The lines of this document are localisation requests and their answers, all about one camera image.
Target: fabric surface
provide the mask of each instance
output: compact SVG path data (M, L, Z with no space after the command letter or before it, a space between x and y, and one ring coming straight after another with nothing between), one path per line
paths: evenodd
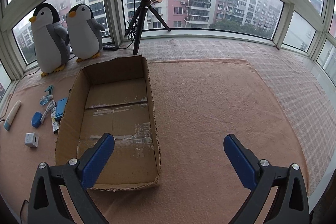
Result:
M40 128L31 126L31 118L36 111L43 111L39 105L44 90L54 85L54 98L59 100L67 96L74 76L81 67L110 60L119 56L131 56L132 47L127 50L101 51L101 56L81 63L75 58L69 61L62 72L40 77L34 75L23 78L9 102L8 112L17 100L22 101L9 132L1 129L0 134L0 192L19 214L22 201L29 199L30 187L36 168L42 161L53 165L57 136L52 132L50 117ZM314 76L295 58L294 54L277 50L275 47L228 39L220 41L184 41L151 42L143 40L139 54L147 60L177 60L205 58L246 59L256 69L261 78L270 87L282 106L305 155L309 172L309 193L312 193L322 178L336 143L336 115L325 92ZM36 132L40 136L39 147L24 145L25 134ZM90 193L94 197L109 196L108 193Z
M90 191L110 223L229 223L250 193L223 151L229 133L273 165L297 162L308 178L294 131L248 62L190 60L148 68L162 160L159 186ZM270 201L256 223L263 222Z

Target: blue gripper pad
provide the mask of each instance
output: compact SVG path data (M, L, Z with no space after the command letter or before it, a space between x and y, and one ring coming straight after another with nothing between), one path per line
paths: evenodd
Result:
M255 170L229 135L224 138L224 152L243 186L253 191L257 186Z
M109 134L82 170L81 184L85 190L93 187L113 150L114 137Z

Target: metal screw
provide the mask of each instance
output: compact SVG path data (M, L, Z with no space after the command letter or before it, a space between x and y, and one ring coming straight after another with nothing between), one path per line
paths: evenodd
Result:
M77 161L78 161L77 159L73 158L73 159L69 160L69 164L70 165L75 165L77 163Z
M269 165L269 163L268 163L267 160L261 160L261 161L260 161L260 164L261 164L262 166L268 166L268 165Z
M293 169L295 169L295 170L299 170L299 169L300 169L300 167L299 167L298 164L292 164L292 167L293 167Z
M45 168L45 166L46 166L45 162L41 162L41 163L39 164L39 168L40 168L40 169Z

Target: black cable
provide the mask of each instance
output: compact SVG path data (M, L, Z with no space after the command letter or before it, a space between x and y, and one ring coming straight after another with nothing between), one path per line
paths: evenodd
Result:
M25 199L22 202L21 209L20 209L20 222L21 222L21 224L22 224L22 216L21 216L21 214L22 214L22 211L23 211L23 206L25 205L26 202L29 203L29 201Z
M133 5L134 5L134 15L133 16L135 16L135 0L133 0ZM133 44L134 39L135 39L135 34L137 32L137 26L138 26L138 22L135 21L134 25L131 26L131 31L129 32L129 34L127 36L127 39L132 41L130 43L130 45L128 45L126 48L119 48L119 50L125 50L125 49L129 48Z
M30 73L30 74L28 74L28 75L34 75L34 74L37 73L39 70L40 70L40 68L39 68L37 71L35 71L34 73ZM10 102L10 100L11 100L12 97L13 97L13 94L14 94L14 91L15 91L17 85L19 84L19 82L20 82L23 78L25 78L25 77L28 76L28 75L24 75L24 76L23 76L23 77L16 83L16 85L15 85L15 87L14 87L14 90L13 90L13 92L12 92L10 98L8 99L8 103L7 103L7 107L6 107L5 114L3 114L2 117L0 117L0 122L4 122L4 121L5 121L5 120L3 119L3 117L4 117L4 116L6 115L6 113L7 113L8 106L9 106L9 102Z

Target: white charging cable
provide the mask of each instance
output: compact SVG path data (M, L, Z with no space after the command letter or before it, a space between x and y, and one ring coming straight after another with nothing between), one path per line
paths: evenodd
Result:
M50 101L49 105L47 106L47 108L44 110L44 113L41 117L41 123L43 124L44 119L46 117L46 115L53 109L53 107L55 107L56 103L54 100Z

